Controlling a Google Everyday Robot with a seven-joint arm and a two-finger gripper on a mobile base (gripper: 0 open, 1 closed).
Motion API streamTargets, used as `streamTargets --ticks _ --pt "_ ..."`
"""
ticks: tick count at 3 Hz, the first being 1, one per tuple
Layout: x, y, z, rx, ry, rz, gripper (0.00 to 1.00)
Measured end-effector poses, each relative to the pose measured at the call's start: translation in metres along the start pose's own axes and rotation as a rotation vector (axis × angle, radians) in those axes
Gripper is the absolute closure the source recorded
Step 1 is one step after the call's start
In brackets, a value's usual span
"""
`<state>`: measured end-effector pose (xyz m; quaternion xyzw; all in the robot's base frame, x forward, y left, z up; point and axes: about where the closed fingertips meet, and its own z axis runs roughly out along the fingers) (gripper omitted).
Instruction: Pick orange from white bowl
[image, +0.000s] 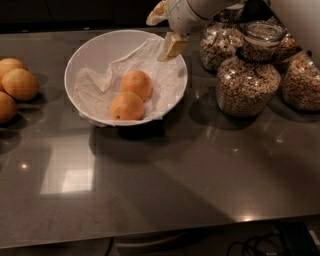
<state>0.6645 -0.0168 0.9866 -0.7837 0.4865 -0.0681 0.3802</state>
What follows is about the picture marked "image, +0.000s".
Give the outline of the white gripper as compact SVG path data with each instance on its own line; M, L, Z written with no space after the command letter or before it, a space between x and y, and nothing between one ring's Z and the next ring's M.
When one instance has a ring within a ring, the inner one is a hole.
M213 0L161 0L149 13L146 24L156 26L168 20L174 32L167 32L161 45L158 60L167 62L179 56L189 45L188 35L203 26L214 13Z

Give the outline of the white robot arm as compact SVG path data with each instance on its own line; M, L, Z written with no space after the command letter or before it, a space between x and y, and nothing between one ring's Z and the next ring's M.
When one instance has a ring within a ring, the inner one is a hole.
M146 24L169 23L159 61L180 55L193 31L201 30L212 17L240 0L161 0L147 17ZM320 65L320 0L270 0L269 7L300 47L309 51Z

